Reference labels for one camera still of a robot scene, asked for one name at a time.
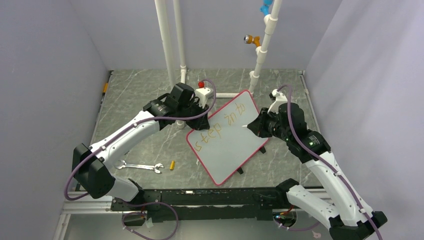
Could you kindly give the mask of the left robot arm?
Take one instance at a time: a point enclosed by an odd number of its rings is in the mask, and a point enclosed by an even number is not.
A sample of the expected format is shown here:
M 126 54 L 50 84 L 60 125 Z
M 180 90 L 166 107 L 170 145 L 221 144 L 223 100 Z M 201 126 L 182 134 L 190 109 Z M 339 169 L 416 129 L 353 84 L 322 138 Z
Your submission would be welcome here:
M 196 131 L 210 129 L 207 101 L 216 100 L 216 88 L 193 89 L 177 83 L 169 93 L 150 100 L 128 123 L 104 139 L 73 150 L 72 172 L 67 182 L 75 179 L 94 199 L 111 196 L 123 200 L 131 210 L 145 203 L 145 191 L 134 180 L 110 172 L 114 164 L 147 137 L 176 121 L 183 121 Z

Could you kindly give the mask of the pink framed whiteboard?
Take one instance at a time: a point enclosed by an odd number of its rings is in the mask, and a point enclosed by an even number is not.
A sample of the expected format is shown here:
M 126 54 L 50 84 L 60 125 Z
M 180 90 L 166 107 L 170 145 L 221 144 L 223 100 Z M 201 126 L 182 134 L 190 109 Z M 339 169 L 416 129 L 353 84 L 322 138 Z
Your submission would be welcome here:
M 242 127 L 258 115 L 253 97 L 244 90 L 209 116 L 210 129 L 191 130 L 186 135 L 188 145 L 216 186 L 228 180 L 269 141 Z

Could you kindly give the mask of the yellow marker cap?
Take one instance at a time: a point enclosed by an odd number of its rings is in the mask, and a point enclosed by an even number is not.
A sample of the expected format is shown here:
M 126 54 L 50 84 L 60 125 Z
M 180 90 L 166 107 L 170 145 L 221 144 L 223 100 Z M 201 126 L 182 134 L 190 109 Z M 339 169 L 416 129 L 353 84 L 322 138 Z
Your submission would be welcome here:
M 174 168 L 175 168 L 175 164 L 176 164 L 176 162 L 173 160 L 172 162 L 171 162 L 171 164 L 170 164 L 170 167 L 169 167 L 169 169 L 172 171 L 172 170 L 174 170 Z

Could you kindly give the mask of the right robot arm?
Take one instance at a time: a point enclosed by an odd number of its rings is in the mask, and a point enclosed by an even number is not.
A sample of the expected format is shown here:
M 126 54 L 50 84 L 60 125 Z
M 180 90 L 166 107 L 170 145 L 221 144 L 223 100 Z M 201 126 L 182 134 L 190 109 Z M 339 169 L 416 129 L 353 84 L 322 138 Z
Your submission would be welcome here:
M 364 240 L 388 222 L 382 211 L 373 210 L 352 187 L 335 159 L 331 147 L 317 131 L 308 128 L 304 111 L 296 103 L 283 103 L 277 112 L 263 107 L 246 128 L 259 138 L 275 137 L 319 180 L 332 200 L 328 203 L 289 178 L 276 186 L 275 200 L 282 207 L 301 208 L 325 226 L 334 240 Z

